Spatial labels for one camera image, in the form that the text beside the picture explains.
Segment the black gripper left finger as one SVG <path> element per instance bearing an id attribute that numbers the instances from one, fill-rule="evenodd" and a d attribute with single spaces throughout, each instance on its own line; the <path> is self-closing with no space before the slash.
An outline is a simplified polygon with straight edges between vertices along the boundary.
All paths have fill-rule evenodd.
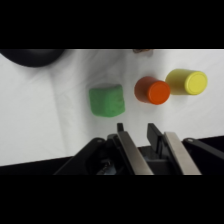
<path id="1" fill-rule="evenodd" d="M 124 163 L 124 173 L 127 175 L 153 175 L 139 149 L 122 123 L 117 124 L 116 142 Z"/>

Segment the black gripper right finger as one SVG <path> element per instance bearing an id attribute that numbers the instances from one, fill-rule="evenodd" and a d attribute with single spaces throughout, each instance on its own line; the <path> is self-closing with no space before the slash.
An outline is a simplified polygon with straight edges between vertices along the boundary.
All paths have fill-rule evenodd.
<path id="1" fill-rule="evenodd" d="M 153 123 L 149 123 L 147 138 L 159 159 L 171 162 L 178 175 L 201 174 L 176 133 L 161 133 Z"/>

